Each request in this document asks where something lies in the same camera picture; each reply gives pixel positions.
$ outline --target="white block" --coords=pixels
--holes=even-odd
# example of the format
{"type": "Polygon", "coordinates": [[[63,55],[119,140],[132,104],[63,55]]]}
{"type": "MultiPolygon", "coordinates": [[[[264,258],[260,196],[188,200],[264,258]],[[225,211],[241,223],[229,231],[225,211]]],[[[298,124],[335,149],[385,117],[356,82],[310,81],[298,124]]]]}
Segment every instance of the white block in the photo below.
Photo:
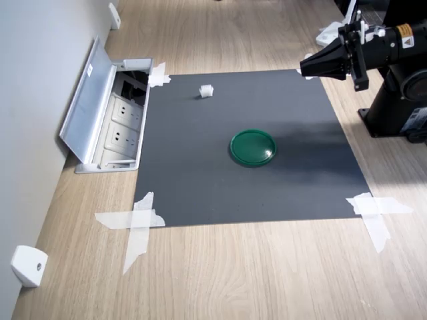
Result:
{"type": "Polygon", "coordinates": [[[40,286],[46,267],[47,254],[33,247],[18,245],[11,266],[24,287],[40,286]]]}
{"type": "Polygon", "coordinates": [[[214,87],[211,85],[202,85],[199,92],[202,98],[212,97],[214,95],[214,87]]]}
{"type": "Polygon", "coordinates": [[[117,12],[117,9],[114,7],[114,4],[110,2],[108,5],[108,9],[111,15],[111,30],[120,29],[121,19],[119,13],[117,12]]]}

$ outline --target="small white cube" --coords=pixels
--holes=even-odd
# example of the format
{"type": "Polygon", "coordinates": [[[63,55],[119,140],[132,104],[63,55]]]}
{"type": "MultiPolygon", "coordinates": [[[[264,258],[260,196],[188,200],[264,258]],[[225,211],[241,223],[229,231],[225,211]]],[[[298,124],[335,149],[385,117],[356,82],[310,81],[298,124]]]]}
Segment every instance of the small white cube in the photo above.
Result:
{"type": "Polygon", "coordinates": [[[202,98],[207,98],[214,95],[214,87],[211,85],[202,85],[199,91],[202,98]]]}
{"type": "Polygon", "coordinates": [[[47,254],[33,247],[18,245],[11,266],[24,287],[40,286],[46,267],[47,254]]]}

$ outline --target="white wall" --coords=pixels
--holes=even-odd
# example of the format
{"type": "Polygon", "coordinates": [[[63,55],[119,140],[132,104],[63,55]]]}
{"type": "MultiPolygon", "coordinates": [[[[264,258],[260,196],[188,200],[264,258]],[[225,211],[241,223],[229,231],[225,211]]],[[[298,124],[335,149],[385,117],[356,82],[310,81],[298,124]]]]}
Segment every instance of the white wall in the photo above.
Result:
{"type": "Polygon", "coordinates": [[[10,319],[21,288],[13,252],[36,244],[61,174],[67,152],[57,134],[93,38],[107,39],[109,2],[1,4],[0,319],[10,319]]]}

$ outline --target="power socket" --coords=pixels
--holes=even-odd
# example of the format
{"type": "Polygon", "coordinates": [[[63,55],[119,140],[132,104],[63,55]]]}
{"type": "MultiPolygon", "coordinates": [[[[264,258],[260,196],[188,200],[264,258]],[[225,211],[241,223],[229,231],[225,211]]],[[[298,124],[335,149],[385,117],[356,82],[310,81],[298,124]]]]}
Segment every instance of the power socket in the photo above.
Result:
{"type": "Polygon", "coordinates": [[[121,125],[139,131],[142,122],[142,108],[131,101],[116,97],[111,119],[121,125]]]}
{"type": "Polygon", "coordinates": [[[124,125],[111,122],[105,139],[105,148],[136,159],[138,133],[124,125]]]}

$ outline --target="warning label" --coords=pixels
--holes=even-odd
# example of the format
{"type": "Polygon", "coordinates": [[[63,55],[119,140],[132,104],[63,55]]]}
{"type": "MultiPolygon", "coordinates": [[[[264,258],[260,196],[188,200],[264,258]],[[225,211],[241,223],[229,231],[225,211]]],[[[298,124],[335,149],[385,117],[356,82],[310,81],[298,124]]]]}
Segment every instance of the warning label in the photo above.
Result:
{"type": "Polygon", "coordinates": [[[412,32],[411,26],[405,23],[404,25],[398,25],[397,28],[402,38],[402,48],[407,49],[415,46],[414,34],[412,32]]]}
{"type": "Polygon", "coordinates": [[[410,129],[421,129],[423,128],[427,120],[427,107],[415,109],[411,116],[406,121],[403,128],[400,130],[400,133],[404,133],[406,130],[410,129]]]}

